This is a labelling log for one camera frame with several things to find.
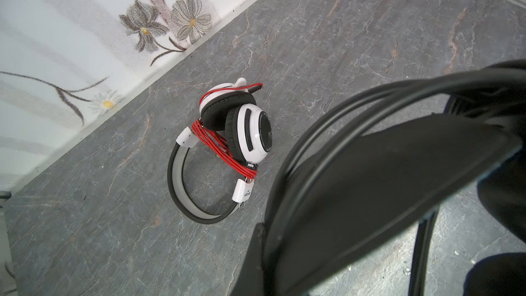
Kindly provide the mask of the white black headphones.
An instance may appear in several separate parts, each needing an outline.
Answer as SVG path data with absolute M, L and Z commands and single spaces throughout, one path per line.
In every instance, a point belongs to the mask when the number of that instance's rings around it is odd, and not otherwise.
M 258 165 L 272 149 L 272 127 L 253 94 L 261 83 L 245 78 L 218 84 L 199 100 L 199 118 L 177 137 L 168 159 L 167 186 L 174 204 L 196 223 L 219 223 L 233 214 L 251 196 Z M 191 148 L 203 143 L 239 174 L 230 205 L 222 214 L 210 214 L 190 198 L 184 183 L 184 166 Z

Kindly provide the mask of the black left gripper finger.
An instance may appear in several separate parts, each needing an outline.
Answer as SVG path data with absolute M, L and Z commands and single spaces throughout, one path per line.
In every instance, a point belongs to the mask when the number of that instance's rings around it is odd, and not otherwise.
M 266 239 L 267 231 L 264 224 L 258 223 L 254 228 L 239 277 L 231 292 L 232 296 L 265 295 L 262 259 Z

